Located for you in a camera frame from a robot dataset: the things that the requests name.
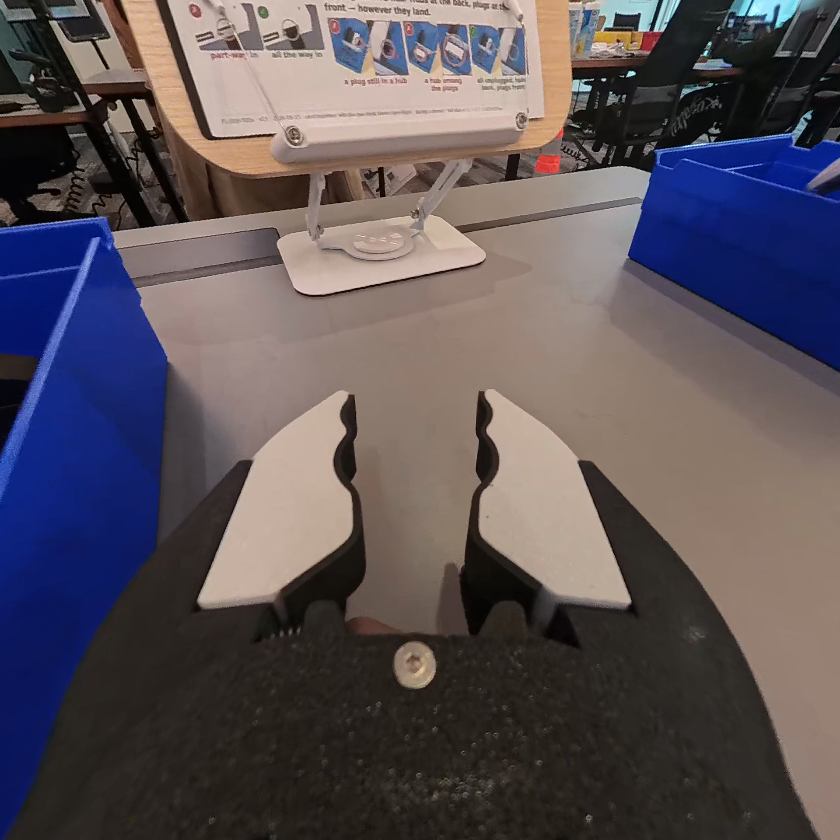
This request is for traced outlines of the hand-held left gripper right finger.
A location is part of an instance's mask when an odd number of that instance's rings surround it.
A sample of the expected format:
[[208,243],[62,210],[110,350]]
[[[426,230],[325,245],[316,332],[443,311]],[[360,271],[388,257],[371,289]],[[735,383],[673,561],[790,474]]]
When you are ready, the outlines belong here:
[[632,597],[581,461],[499,391],[476,405],[476,476],[465,543],[470,631],[515,602],[545,635],[565,607],[627,613]]

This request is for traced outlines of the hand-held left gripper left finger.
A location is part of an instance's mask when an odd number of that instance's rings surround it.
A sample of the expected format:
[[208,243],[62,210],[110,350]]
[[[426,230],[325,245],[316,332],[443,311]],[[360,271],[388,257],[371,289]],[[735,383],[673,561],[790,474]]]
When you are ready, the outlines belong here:
[[336,392],[263,445],[198,593],[200,609],[269,605],[281,624],[301,624],[315,602],[344,609],[365,574],[356,435],[354,396]]

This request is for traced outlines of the blue plastic bin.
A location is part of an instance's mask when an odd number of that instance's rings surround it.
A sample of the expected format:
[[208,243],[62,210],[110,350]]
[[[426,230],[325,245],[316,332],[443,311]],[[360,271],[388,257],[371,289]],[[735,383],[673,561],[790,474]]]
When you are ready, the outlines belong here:
[[790,134],[656,153],[630,260],[839,368],[839,144]]
[[2,229],[2,353],[37,360],[1,463],[6,834],[93,635],[158,534],[168,361],[102,219]]

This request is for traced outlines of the brown office table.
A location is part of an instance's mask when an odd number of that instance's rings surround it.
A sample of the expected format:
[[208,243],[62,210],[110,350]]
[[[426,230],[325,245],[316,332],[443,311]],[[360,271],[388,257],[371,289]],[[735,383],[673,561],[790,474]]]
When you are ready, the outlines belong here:
[[691,68],[666,68],[652,54],[575,59],[573,80],[588,88],[585,107],[570,114],[563,141],[583,169],[635,165],[676,118],[686,88],[731,81],[742,70],[724,61],[702,61]]

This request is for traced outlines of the wooden document stand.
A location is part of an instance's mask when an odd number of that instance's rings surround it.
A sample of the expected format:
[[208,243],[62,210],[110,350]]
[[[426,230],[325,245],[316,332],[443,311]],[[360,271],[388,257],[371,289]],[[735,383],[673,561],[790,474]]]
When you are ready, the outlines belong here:
[[[196,121],[157,2],[123,2],[161,116],[185,144],[233,175],[264,179],[308,175],[305,227],[278,238],[281,264],[296,292],[311,298],[479,266],[486,252],[437,215],[474,159],[531,151],[551,141],[571,105],[567,2],[536,2],[544,115],[525,112],[438,114],[431,122],[397,119],[279,126],[268,136],[209,140]],[[328,175],[383,165],[443,162],[436,181],[402,216],[323,222]]]

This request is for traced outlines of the cardboard box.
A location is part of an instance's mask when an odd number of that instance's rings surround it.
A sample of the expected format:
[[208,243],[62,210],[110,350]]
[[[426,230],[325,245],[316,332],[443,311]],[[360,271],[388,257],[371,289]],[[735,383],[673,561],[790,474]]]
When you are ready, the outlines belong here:
[[209,163],[162,119],[165,143],[190,221],[306,208],[308,175],[245,178]]

